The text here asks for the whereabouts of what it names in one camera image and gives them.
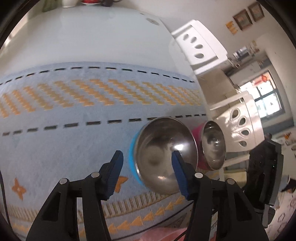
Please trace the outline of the pink ceramic bowl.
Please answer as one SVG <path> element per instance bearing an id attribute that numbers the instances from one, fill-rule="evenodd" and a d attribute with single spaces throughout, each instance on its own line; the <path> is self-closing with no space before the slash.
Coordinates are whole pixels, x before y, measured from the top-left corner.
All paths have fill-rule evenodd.
<path id="1" fill-rule="evenodd" d="M 178 237 L 179 240 L 184 240 L 186 231 L 187 228 L 157 227 L 145 232 L 139 241 L 172 241 Z"/>

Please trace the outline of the white chair far end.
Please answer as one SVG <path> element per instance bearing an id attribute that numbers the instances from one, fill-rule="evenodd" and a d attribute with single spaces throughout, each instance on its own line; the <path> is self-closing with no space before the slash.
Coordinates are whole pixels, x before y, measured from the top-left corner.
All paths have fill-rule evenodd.
<path id="1" fill-rule="evenodd" d="M 219 40 L 198 20 L 191 20 L 171 35 L 187 58 L 195 75 L 202 75 L 227 58 L 227 51 Z"/>

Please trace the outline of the red lidded sugar bowl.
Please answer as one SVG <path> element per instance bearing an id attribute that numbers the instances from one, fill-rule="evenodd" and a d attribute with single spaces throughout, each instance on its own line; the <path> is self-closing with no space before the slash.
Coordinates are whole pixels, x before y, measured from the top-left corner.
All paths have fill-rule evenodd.
<path id="1" fill-rule="evenodd" d="M 81 3 L 86 5 L 95 5 L 100 4 L 101 0 L 82 0 Z"/>

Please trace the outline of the magenta steel bowl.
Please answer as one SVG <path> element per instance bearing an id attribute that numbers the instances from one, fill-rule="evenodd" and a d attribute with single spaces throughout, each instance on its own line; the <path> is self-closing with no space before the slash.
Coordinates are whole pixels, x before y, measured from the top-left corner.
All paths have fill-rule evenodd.
<path id="1" fill-rule="evenodd" d="M 197 167 L 208 171 L 217 171 L 223 167 L 226 159 L 226 144 L 220 126 L 210 120 L 192 131 L 198 149 Z"/>

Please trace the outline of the white ribbed vase with flowers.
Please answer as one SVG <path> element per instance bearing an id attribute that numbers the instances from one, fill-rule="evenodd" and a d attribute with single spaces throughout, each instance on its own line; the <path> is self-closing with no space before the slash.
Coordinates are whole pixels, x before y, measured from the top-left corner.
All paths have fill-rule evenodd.
<path id="1" fill-rule="evenodd" d="M 62 0 L 61 4 L 63 8 L 72 8 L 78 4 L 79 0 Z"/>

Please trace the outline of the white chair right side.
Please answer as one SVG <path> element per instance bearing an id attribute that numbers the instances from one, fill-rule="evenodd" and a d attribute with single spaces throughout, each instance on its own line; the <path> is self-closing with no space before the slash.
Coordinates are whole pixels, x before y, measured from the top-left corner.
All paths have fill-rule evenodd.
<path id="1" fill-rule="evenodd" d="M 264 133 L 255 101 L 247 91 L 209 106 L 210 111 L 221 108 L 227 109 L 213 120 L 224 134 L 226 153 L 237 154 L 224 162 L 226 168 L 247 161 L 249 152 L 264 141 Z"/>

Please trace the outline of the blue patterned table mat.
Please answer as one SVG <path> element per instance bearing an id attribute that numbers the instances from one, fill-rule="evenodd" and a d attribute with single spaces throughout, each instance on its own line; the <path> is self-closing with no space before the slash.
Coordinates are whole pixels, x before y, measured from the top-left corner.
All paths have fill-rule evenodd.
<path id="1" fill-rule="evenodd" d="M 191 204 L 139 184 L 130 143 L 149 121 L 207 119 L 196 77 L 102 62 L 44 65 L 1 76 L 1 173 L 16 235 L 29 229 L 57 182 L 83 179 L 124 155 L 116 190 L 102 208 L 113 240 L 136 240 L 155 227 L 182 228 Z"/>

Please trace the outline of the framed picture on wall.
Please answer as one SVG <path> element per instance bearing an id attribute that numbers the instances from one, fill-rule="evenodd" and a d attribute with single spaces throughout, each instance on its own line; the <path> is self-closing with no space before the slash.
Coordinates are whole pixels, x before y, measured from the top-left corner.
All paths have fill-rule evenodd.
<path id="1" fill-rule="evenodd" d="M 246 9 L 234 15 L 233 18 L 240 30 L 242 31 L 249 28 L 252 25 L 251 18 Z"/>

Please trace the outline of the black office chair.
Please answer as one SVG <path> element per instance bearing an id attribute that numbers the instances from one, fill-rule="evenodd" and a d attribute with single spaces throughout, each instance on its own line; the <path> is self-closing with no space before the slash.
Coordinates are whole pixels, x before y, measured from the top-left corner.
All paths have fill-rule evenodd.
<path id="1" fill-rule="evenodd" d="M 271 140 L 268 134 L 264 141 L 249 152 L 247 182 L 244 194 L 250 201 L 264 228 L 274 215 L 283 169 L 281 144 Z"/>

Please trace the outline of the dark brown teapot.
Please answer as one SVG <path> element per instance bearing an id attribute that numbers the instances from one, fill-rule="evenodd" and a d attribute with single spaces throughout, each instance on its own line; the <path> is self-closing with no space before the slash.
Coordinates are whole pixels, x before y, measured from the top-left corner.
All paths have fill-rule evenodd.
<path id="1" fill-rule="evenodd" d="M 101 6 L 111 7 L 114 3 L 119 3 L 121 0 L 102 0 Z"/>

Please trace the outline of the blue steel bowl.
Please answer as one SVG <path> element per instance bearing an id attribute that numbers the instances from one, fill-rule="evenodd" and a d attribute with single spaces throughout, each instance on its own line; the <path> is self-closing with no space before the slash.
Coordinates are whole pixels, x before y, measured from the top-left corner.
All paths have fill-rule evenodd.
<path id="1" fill-rule="evenodd" d="M 185 124 L 172 117 L 161 117 L 143 126 L 130 144 L 128 158 L 138 183 L 159 194 L 179 192 L 171 165 L 173 151 L 179 151 L 186 163 L 197 168 L 196 141 Z"/>

